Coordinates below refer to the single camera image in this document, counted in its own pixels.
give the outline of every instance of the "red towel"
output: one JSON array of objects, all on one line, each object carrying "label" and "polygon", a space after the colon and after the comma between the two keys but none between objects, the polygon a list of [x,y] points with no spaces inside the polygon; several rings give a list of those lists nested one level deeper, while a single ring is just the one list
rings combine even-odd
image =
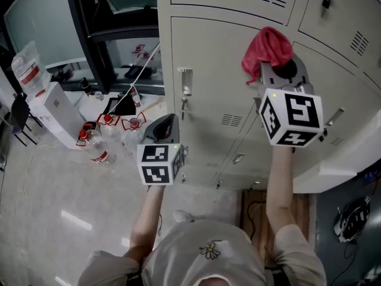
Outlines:
[{"label": "red towel", "polygon": [[288,39],[276,29],[264,27],[252,40],[242,60],[242,68],[253,78],[246,85],[250,85],[260,76],[260,61],[269,62],[272,67],[284,66],[292,55],[292,46]]}]

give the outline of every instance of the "red bottle cap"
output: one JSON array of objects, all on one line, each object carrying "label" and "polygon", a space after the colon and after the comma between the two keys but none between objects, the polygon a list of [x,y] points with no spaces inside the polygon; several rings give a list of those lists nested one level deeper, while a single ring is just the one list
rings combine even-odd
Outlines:
[{"label": "red bottle cap", "polygon": [[81,129],[81,131],[79,132],[79,137],[81,139],[87,139],[89,137],[89,134],[86,130]]},{"label": "red bottle cap", "polygon": [[113,118],[109,114],[106,114],[103,119],[106,123],[111,123],[113,121]]},{"label": "red bottle cap", "polygon": [[131,129],[139,128],[139,121],[136,118],[130,120]]}]

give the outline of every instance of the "floor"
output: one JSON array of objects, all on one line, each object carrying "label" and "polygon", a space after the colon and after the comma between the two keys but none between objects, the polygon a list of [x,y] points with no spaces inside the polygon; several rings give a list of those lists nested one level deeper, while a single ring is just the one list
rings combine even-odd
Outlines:
[{"label": "floor", "polygon": [[[375,184],[366,185],[363,179],[348,181],[336,188],[317,196],[317,241],[316,252],[326,270],[328,285],[344,271],[352,262],[353,257],[344,258],[347,243],[340,243],[333,232],[338,208],[360,197],[370,198],[370,216],[363,233],[358,239],[359,250],[351,267],[334,283],[334,286],[356,285],[375,265],[381,263],[381,181],[375,189]],[[346,254],[354,251],[355,245],[349,244]]]},{"label": "floor", "polygon": [[[240,227],[252,238],[251,245],[258,251],[265,266],[276,265],[273,259],[274,233],[266,216],[266,191],[245,190],[242,193]],[[308,240],[310,225],[309,195],[294,194],[292,216]]]},{"label": "floor", "polygon": [[[126,252],[147,187],[123,154],[106,169],[35,124],[32,132],[37,147],[24,147],[12,136],[1,139],[8,161],[0,203],[0,278],[7,285],[76,285],[94,250]],[[236,191],[168,187],[162,236],[175,224],[176,209],[238,224],[240,206]]]}]

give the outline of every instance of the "white cube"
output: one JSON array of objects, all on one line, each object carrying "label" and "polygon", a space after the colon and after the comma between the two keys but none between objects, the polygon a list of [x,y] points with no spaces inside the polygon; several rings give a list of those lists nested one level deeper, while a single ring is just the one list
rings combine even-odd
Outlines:
[{"label": "white cube", "polygon": [[271,145],[306,147],[324,131],[321,98],[266,89],[259,109]]},{"label": "white cube", "polygon": [[137,160],[143,184],[173,184],[182,164],[181,149],[181,144],[139,144]]}]

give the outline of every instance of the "flower embroidery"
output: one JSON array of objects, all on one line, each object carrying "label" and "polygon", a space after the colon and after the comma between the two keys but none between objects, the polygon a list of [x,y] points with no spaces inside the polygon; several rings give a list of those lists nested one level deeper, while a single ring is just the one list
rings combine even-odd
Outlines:
[{"label": "flower embroidery", "polygon": [[218,256],[221,254],[221,252],[216,250],[216,244],[215,244],[216,241],[210,241],[208,242],[206,247],[199,248],[200,250],[202,250],[201,254],[204,254],[208,260],[214,260],[218,258]]}]

